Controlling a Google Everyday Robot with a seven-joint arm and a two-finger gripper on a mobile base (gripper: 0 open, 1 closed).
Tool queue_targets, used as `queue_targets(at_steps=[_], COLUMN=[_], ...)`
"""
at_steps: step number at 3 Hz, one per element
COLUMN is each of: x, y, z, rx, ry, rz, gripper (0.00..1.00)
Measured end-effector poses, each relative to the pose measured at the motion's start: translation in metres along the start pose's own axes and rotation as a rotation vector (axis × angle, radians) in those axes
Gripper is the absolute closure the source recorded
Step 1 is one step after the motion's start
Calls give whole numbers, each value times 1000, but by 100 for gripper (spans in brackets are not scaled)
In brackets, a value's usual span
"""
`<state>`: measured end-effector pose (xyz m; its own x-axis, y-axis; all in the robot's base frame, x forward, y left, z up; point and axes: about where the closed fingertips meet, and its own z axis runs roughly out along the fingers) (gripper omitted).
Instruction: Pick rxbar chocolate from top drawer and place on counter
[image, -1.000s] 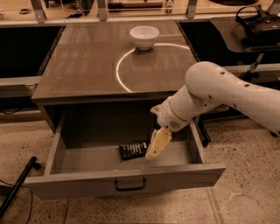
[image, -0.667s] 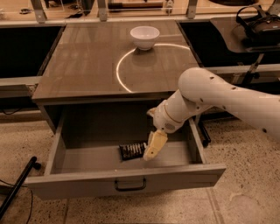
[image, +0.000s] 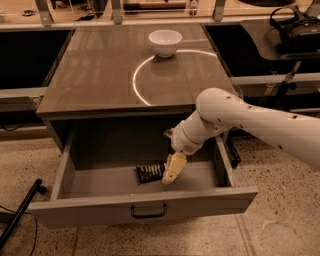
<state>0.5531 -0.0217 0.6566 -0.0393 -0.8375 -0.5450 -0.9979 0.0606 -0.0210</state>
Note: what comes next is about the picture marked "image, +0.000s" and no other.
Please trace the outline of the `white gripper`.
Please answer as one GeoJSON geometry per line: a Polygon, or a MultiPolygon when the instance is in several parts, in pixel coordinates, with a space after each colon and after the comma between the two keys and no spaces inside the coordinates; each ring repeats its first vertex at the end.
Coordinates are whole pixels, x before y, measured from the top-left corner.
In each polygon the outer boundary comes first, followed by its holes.
{"type": "Polygon", "coordinates": [[[171,147],[175,151],[169,154],[166,162],[165,172],[161,182],[164,185],[172,184],[187,163],[185,155],[193,155],[200,149],[200,145],[192,142],[186,135],[184,121],[181,121],[175,128],[164,131],[164,136],[171,139],[171,147]]]}

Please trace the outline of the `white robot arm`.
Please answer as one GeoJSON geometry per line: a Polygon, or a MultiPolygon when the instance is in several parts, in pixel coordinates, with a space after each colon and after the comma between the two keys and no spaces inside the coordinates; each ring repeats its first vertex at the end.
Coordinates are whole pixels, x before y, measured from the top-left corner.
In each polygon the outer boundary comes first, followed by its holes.
{"type": "Polygon", "coordinates": [[[239,128],[292,157],[320,169],[320,119],[250,105],[223,89],[199,94],[195,111],[166,135],[174,153],[167,158],[162,183],[173,183],[205,141],[239,128]]]}

